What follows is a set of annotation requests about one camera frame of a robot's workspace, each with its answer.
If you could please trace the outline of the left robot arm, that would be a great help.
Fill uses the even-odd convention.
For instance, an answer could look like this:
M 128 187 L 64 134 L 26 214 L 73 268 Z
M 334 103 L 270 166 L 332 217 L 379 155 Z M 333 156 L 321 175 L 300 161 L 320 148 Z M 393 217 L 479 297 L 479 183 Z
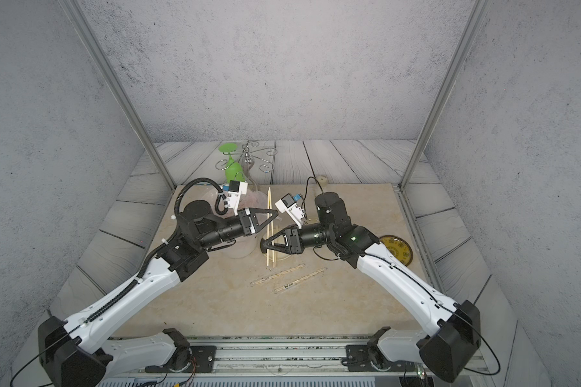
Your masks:
M 245 208 L 229 218 L 197 200 L 176 211 L 177 227 L 140 271 L 86 309 L 65 320 L 51 317 L 38 328 L 40 365 L 55 386 L 96 386 L 103 379 L 147 367 L 186 369 L 190 344 L 177 330 L 135 340 L 111 337 L 151 301 L 185 282 L 225 242 L 258 234 L 276 210 Z

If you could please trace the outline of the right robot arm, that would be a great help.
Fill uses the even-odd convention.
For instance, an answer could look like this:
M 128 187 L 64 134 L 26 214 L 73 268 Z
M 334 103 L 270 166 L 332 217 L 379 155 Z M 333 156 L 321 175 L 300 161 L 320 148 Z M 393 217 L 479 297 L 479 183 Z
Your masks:
M 276 202 L 279 213 L 294 225 L 261 241 L 263 252 L 299 255 L 306 248 L 326 246 L 337 258 L 364 273 L 391 294 L 421 325 L 424 335 L 399 335 L 383 327 L 356 358 L 342 363 L 350 370 L 387 372 L 399 362 L 421 363 L 444 382 L 454 382 L 481 345 L 481 317 L 471 302 L 457 303 L 404 266 L 379 238 L 348 216 L 337 193 L 316 196 L 318 221 L 306 222 L 304 210 L 290 194 Z

